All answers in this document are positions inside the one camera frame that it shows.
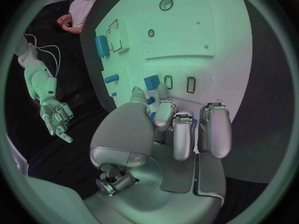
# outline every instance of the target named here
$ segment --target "dark background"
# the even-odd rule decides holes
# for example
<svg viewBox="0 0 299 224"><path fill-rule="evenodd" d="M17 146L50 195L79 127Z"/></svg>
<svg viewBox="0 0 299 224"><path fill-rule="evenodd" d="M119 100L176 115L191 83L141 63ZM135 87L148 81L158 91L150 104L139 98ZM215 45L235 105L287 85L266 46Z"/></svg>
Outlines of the dark background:
<svg viewBox="0 0 299 224"><path fill-rule="evenodd" d="M298 0L278 1L287 11L292 22L298 25ZM20 3L21 0L0 0L0 8L2 9L3 15L2 21L7 21ZM87 161L89 162L89 157L84 155L80 156L80 152L86 153L87 148L89 148L90 136L95 131L94 127L101 122L105 115L107 115L107 112L105 112L100 106L93 91L85 67L79 36L65 33L53 33L53 31L51 31L51 24L48 21L54 20L58 14L64 14L65 10L68 9L69 1L60 2L59 5L56 3L50 4L48 6L37 16L37 18L28 28L27 33L32 33L37 37L42 37L42 39L38 39L37 41L38 46L55 44L58 47L67 48L65 48L66 52L63 52L63 57L61 60L61 68L58 75L58 80L63 81L63 84L58 84L59 86L57 90L59 92L57 93L57 98L62 102L66 102L74 111L75 118L69 125L71 132L68 134L70 136L73 135L73 137L76 135L80 137L78 138L78 142L74 144L72 143L72 148L76 149L77 152L73 154L73 157L68 158L65 158L66 156L57 157L56 155L59 160L62 160L62 163L59 163L59 165L57 164L57 167L53 167L51 170L49 170L49 172L43 172L43 170L39 168L39 160L43 160L43 162L48 161L42 159L39 156L39 153L46 150L52 154L56 153L59 155L59 153L68 153L69 147L68 144L62 144L56 137L51 137L48 134L48 131L37 112L39 107L29 97L24 80L14 79L15 76L23 77L23 70L16 62L15 57L11 65L11 71L9 73L10 77L8 78L10 80L13 79L15 83L14 85L7 85L7 89L11 92L10 94L6 94L6 99L8 102L10 102L10 104L15 104L16 106L10 107L6 117L9 117L7 122L12 127L10 130L10 136L13 138L13 143L21 151L21 153L24 154L29 163L32 162L36 164L30 168L31 172L34 172L36 176L45 180L51 179L50 177L56 177L56 180L54 180L56 183L72 187L81 195L82 198L84 198L85 196L88 196L89 193L86 193L82 185L86 179L98 174L96 172L91 172L88 174L84 173L84 170L87 168L87 166L82 166L82 164L85 163L87 165ZM1 23L1 30L3 30L4 26L5 23ZM57 51L55 51L55 48L53 48L53 50L51 49L52 48L49 48L48 50L56 55ZM47 53L39 52L39 54L39 59L41 60L46 60L49 62L52 60L51 56ZM49 65L51 72L55 73L54 61L47 63L47 65ZM18 112L16 115L15 112L19 110L20 104L22 104L23 107L22 112ZM22 132L22 127L18 125L20 119L25 120L26 125L30 125L32 127L30 133ZM91 124L90 126L86 124L87 120L91 120L91 122L89 122ZM30 145L21 145L20 140L22 140L22 143L26 142ZM67 170L66 167L69 166L73 167L72 171ZM74 176L72 172L76 172L76 175L80 175L82 180L69 180L68 183L64 183L66 177L71 179ZM3 186L0 195L0 203L2 203L3 207L7 207L1 216L0 223L3 223L4 219L7 217L9 217L9 221L13 223L32 223L33 220L13 197L7 185L5 185L2 176L0 183L2 183ZM226 223L242 210L244 210L264 190L266 184L255 184L227 178L227 186L228 190L226 203L223 206L216 223ZM95 186L89 187L89 190L94 190L95 188ZM271 214L270 219L265 223L298 223L299 218L297 215L297 210L295 209L295 207L298 205L298 201L298 191L296 189L296 185L294 184L289 190L289 193L279 204L276 211Z"/></svg>

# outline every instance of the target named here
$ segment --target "man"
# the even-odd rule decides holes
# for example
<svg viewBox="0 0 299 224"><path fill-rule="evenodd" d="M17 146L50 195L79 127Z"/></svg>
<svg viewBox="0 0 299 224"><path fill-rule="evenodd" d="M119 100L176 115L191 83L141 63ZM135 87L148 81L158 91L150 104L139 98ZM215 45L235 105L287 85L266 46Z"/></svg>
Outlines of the man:
<svg viewBox="0 0 299 224"><path fill-rule="evenodd" d="M86 17L96 0L74 0L70 5L69 14L58 18L54 28L80 34Z"/></svg>

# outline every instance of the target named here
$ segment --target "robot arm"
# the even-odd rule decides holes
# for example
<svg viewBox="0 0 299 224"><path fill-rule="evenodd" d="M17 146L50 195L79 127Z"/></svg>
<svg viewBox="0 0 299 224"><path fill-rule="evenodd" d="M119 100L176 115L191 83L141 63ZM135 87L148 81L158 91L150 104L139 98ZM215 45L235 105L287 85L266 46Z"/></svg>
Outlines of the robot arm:
<svg viewBox="0 0 299 224"><path fill-rule="evenodd" d="M24 76L28 92L33 100L40 102L40 116L44 120L51 135L57 135L66 142L72 138L65 134L67 122L73 112L66 103L56 99L57 79L52 76L46 65L38 60L37 50L23 36L15 52L19 64L25 68Z"/></svg>

